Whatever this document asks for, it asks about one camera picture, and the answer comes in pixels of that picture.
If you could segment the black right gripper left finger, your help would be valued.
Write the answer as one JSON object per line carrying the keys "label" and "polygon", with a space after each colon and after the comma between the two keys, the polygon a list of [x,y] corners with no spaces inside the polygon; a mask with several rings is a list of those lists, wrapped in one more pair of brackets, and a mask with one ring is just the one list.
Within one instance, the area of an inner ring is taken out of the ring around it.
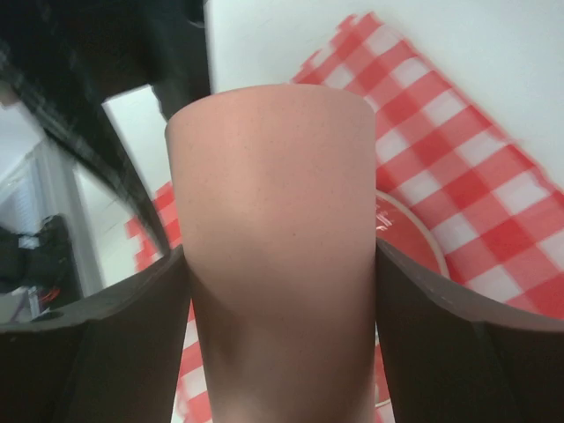
{"label": "black right gripper left finger", "polygon": [[182,248],[96,294],[1,327],[3,422],[168,422],[188,321]]}

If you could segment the red white checkered cloth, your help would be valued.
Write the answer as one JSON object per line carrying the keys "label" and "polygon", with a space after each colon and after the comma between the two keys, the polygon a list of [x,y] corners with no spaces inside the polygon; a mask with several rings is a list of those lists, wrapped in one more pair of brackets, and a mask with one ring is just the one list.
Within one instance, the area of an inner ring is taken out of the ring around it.
{"label": "red white checkered cloth", "polygon": [[[563,194],[502,129],[375,15],[350,16],[289,85],[360,96],[375,114],[375,207],[382,192],[438,242],[449,280],[563,323]],[[190,422],[216,422],[194,317],[179,398]],[[375,404],[378,397],[375,384]],[[398,422],[390,408],[370,422]]]}

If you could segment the red teal ceramic plate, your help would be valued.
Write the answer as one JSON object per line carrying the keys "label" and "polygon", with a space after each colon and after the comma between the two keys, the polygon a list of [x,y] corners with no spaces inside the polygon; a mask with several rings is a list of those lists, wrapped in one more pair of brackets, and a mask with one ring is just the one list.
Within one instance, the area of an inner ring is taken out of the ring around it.
{"label": "red teal ceramic plate", "polygon": [[439,415],[454,348],[442,339],[462,324],[445,308],[439,289],[449,271],[438,242],[425,225],[392,196],[376,194],[375,409],[389,418],[416,422]]}

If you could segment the salmon pink plastic cup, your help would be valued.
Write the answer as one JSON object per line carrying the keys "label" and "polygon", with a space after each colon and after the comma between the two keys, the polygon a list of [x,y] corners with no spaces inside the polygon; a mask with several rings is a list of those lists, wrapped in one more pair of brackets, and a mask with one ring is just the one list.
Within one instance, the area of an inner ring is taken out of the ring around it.
{"label": "salmon pink plastic cup", "polygon": [[216,422],[375,417],[375,114],[320,85],[217,93],[168,158]]}

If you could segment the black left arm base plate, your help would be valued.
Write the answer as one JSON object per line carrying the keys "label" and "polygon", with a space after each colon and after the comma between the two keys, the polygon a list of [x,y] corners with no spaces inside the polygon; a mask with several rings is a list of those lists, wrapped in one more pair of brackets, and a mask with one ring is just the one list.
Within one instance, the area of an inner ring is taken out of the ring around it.
{"label": "black left arm base plate", "polygon": [[22,286],[78,291],[71,236],[63,215],[47,217],[36,234],[1,228],[1,292]]}

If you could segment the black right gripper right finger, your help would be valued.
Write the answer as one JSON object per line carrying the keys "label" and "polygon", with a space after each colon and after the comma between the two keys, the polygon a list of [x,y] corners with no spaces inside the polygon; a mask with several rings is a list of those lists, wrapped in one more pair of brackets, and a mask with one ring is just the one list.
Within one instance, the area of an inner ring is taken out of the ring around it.
{"label": "black right gripper right finger", "polygon": [[560,422],[563,323],[376,245],[376,328],[398,422]]}

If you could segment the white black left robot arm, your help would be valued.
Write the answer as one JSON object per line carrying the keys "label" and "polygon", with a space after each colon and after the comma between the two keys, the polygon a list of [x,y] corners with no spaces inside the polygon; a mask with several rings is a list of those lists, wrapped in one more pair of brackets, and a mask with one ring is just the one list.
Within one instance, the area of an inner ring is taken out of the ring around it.
{"label": "white black left robot arm", "polygon": [[4,1],[1,79],[167,254],[166,231],[103,104],[149,85],[170,118],[208,96],[204,3]]}

